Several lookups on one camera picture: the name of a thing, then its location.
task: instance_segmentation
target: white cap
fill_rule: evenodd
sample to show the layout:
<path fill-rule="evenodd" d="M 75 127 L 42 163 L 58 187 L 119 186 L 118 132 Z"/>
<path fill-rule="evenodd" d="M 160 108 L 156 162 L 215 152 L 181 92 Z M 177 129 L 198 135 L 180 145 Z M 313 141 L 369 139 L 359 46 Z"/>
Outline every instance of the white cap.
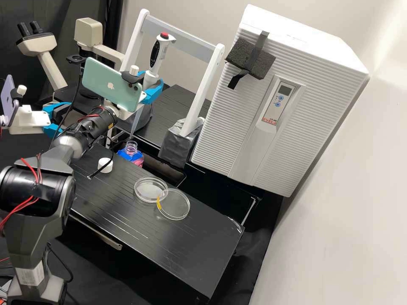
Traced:
<path fill-rule="evenodd" d="M 139 72 L 139 67 L 136 65 L 131 65 L 130 70 L 128 71 L 130 75 L 137 76 L 137 73 Z"/>
<path fill-rule="evenodd" d="M 18 85 L 17 93 L 24 95 L 27 92 L 27 87 L 24 85 Z"/>
<path fill-rule="evenodd" d="M 110 158 L 100 158 L 99 163 L 98 163 L 98 169 L 100 169 L 103 165 L 105 165 L 107 162 L 109 162 Z M 106 166 L 103 170 L 100 172 L 107 174 L 112 171 L 113 168 L 113 160 Z"/>

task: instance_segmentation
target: black tabletop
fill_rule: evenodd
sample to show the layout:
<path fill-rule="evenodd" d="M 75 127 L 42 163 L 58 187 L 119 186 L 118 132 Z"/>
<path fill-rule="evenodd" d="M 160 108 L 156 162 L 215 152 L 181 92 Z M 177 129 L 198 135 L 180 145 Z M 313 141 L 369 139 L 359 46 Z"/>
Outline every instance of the black tabletop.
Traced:
<path fill-rule="evenodd" d="M 210 298 L 244 228 L 190 196 L 185 219 L 166 219 L 133 191 L 139 178 L 152 174 L 117 155 L 111 173 L 88 180 L 98 159 L 110 155 L 95 146 L 71 165 L 77 181 L 72 211 Z"/>

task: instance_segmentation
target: petri dish lid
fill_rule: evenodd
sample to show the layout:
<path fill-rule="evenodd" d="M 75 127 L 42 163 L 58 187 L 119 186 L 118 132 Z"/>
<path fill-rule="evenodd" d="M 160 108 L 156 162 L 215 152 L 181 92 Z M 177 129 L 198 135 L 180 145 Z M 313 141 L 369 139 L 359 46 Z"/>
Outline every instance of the petri dish lid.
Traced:
<path fill-rule="evenodd" d="M 188 197 L 178 189 L 164 190 L 156 202 L 161 214 L 171 220 L 184 219 L 190 211 Z"/>
<path fill-rule="evenodd" d="M 166 196 L 163 191 L 167 188 L 167 184 L 157 177 L 143 177 L 134 184 L 137 197 L 148 203 L 155 203 L 158 197 L 163 200 Z"/>

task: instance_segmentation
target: white wall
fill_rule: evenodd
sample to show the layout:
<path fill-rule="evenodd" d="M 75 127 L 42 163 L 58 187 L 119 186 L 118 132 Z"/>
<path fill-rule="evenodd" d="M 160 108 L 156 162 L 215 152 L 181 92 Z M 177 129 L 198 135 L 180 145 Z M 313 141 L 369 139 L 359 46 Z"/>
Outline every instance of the white wall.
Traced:
<path fill-rule="evenodd" d="M 383 12 L 377 69 L 274 231 L 250 305 L 406 304 L 406 23 L 405 0 Z"/>
<path fill-rule="evenodd" d="M 384 0 L 125 0 L 118 50 L 125 52 L 138 13 L 146 8 L 153 16 L 195 36 L 213 44 L 223 43 L 226 56 L 249 3 L 339 36 L 357 54 L 365 52 L 367 42 L 377 33 L 376 20 L 388 5 Z M 148 68 L 153 43 L 153 37 L 143 41 L 137 59 L 141 68 Z M 373 60 L 365 60 L 365 65 L 371 68 Z M 161 66 L 160 76 L 169 85 L 178 84 L 196 92 L 205 68 L 206 63 L 170 48 Z M 223 64 L 208 92 L 209 99 L 212 99 L 222 69 Z"/>

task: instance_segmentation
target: mint green iphone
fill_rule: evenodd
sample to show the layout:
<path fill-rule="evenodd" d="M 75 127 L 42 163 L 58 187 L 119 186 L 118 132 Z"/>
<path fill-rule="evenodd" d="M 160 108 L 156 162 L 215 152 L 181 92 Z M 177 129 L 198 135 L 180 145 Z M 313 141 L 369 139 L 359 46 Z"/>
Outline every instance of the mint green iphone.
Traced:
<path fill-rule="evenodd" d="M 129 112 L 135 112 L 146 96 L 141 84 L 129 87 L 120 72 L 91 57 L 85 62 L 82 85 Z"/>

